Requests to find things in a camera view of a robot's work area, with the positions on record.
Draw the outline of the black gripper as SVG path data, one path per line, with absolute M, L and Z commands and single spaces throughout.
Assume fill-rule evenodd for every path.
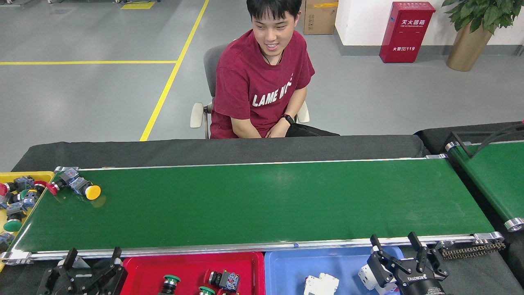
M 443 257 L 436 249 L 430 249 L 425 243 L 419 241 L 414 232 L 409 233 L 409 241 L 417 252 L 416 266 L 412 273 L 396 271 L 396 284 L 401 295 L 445 295 L 440 282 L 449 276 L 449 271 L 444 267 Z M 395 268 L 402 268 L 402 261 L 390 256 L 384 251 L 376 235 L 371 235 L 373 245 L 372 253 L 368 258 L 368 266 L 375 276 L 380 287 L 393 281 Z
M 127 271 L 120 257 L 122 250 L 115 247 L 109 265 L 101 275 L 88 269 L 75 269 L 77 250 L 71 248 L 65 259 L 44 272 L 38 295 L 120 295 Z

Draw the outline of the person's left hand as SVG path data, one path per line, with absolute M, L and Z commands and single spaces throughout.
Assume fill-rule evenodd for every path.
M 266 134 L 266 138 L 283 138 L 286 136 L 290 124 L 285 118 L 281 118 Z

